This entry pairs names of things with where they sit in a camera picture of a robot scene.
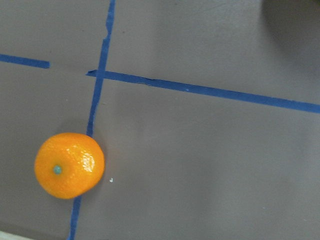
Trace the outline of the orange fruit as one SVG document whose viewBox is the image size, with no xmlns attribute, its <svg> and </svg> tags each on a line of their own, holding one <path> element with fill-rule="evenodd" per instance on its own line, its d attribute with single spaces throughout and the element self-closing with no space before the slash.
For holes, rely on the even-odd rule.
<svg viewBox="0 0 320 240">
<path fill-rule="evenodd" d="M 99 144 L 80 133 L 59 133 L 39 148 L 34 173 L 40 186 L 59 199 L 72 199 L 102 178 L 105 156 Z"/>
</svg>

